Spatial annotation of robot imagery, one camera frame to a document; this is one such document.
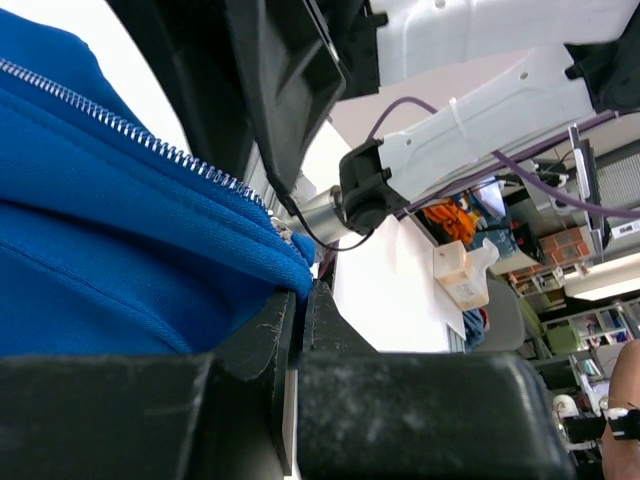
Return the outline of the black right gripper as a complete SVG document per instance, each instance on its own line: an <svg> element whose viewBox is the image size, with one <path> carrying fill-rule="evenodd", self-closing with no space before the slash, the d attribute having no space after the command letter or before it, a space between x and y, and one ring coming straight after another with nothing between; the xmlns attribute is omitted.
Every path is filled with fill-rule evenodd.
<svg viewBox="0 0 640 480"><path fill-rule="evenodd" d="M114 1L110 5L205 161L261 153L290 196L310 143L339 101L380 87L367 1Z"/></svg>

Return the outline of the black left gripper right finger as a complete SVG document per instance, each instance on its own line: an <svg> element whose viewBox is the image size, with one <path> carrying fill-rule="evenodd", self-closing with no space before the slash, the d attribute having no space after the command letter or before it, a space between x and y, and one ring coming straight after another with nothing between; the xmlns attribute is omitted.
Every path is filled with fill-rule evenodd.
<svg viewBox="0 0 640 480"><path fill-rule="evenodd" d="M532 366L509 353L380 353L329 287L308 298L298 363L305 479L571 479Z"/></svg>

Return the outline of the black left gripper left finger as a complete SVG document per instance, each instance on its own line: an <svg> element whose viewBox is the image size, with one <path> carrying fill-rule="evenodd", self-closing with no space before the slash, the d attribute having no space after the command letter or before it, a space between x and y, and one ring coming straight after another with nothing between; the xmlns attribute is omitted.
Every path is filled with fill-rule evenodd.
<svg viewBox="0 0 640 480"><path fill-rule="evenodd" d="M207 353L3 359L2 477L285 477L295 316L279 291Z"/></svg>

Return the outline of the blue zip-up vest jacket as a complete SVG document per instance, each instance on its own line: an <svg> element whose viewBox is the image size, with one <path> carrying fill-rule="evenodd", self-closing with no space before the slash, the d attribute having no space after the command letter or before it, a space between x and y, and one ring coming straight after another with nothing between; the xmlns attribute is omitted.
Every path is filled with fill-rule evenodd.
<svg viewBox="0 0 640 480"><path fill-rule="evenodd" d="M1 352L213 349L314 246L241 180L151 134L77 36L1 15Z"/></svg>

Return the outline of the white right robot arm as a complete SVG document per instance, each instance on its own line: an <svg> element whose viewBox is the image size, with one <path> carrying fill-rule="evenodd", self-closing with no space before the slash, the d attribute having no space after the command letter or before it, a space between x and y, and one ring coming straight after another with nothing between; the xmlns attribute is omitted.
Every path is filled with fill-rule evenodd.
<svg viewBox="0 0 640 480"><path fill-rule="evenodd" d="M303 158L334 105L451 64L519 51L503 73L341 163L323 234L366 234L472 161L637 102L635 1L114 1L192 152L245 170L255 142L292 215Z"/></svg>

